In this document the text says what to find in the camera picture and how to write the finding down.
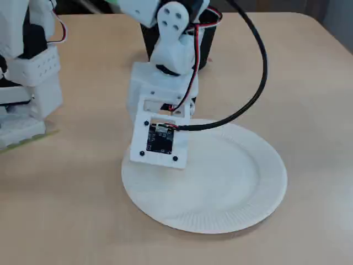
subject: paper plate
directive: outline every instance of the paper plate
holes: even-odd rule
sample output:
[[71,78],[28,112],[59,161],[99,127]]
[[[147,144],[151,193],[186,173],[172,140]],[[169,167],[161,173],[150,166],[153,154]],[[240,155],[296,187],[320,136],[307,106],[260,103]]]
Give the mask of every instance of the paper plate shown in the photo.
[[261,222],[287,189],[278,153],[235,124],[191,132],[185,170],[134,163],[127,151],[122,181],[131,200],[151,218],[201,234],[234,232]]

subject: wooden table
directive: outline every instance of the wooden table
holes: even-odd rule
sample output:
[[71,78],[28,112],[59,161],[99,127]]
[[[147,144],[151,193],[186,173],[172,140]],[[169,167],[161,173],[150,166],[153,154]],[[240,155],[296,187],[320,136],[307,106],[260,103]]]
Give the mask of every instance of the wooden table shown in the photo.
[[[323,265],[353,261],[353,56],[317,22],[251,14],[266,44],[266,91],[237,123],[267,139],[288,170],[267,220],[194,235],[140,212],[121,184],[132,125],[125,109],[137,23],[123,15],[64,17],[60,132],[0,155],[0,260],[6,265]],[[244,22],[226,14],[200,74],[197,118],[234,112],[258,87],[261,58]]]

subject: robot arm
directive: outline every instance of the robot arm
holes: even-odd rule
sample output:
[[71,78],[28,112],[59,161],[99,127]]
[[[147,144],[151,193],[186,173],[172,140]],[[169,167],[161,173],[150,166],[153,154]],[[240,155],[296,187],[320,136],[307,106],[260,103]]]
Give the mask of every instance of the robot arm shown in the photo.
[[[194,111],[191,99],[199,90],[196,51],[200,49],[203,29],[195,31],[197,38],[189,35],[187,29],[199,22],[208,4],[209,0],[120,0],[124,13],[147,27],[158,24],[160,34],[151,61],[137,62],[132,70],[128,110],[134,122],[130,156],[133,161],[186,166],[188,134],[174,132],[164,124],[190,124]],[[0,55],[6,59],[8,79],[16,83],[0,89],[0,126],[7,129],[3,132],[10,131],[9,135],[2,135],[0,129],[0,149],[43,134],[44,119],[62,103],[57,48],[48,42],[54,33],[54,6],[54,0],[0,2]],[[159,113],[163,106],[173,109],[171,115]],[[22,128],[14,139],[9,126],[18,131],[18,124],[1,119],[12,114],[31,120],[36,129]]]
[[62,104],[54,34],[55,0],[0,1],[0,149],[46,131]]

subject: black container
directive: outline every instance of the black container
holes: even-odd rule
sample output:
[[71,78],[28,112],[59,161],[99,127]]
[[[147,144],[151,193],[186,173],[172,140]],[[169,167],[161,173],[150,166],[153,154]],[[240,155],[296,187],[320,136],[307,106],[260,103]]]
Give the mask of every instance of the black container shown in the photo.
[[[214,23],[214,22],[217,22],[218,19],[219,17],[214,12],[209,10],[205,10],[200,15],[201,23]],[[150,29],[141,25],[141,29],[142,29],[143,39],[145,40],[148,58],[151,59],[154,46],[157,43],[159,38],[158,25],[155,25]],[[205,29],[204,38],[202,39],[201,49],[200,49],[201,51],[200,70],[203,69],[207,64],[208,56],[211,51],[211,46],[212,46],[213,38],[216,33],[216,29],[217,29],[216,27]]]

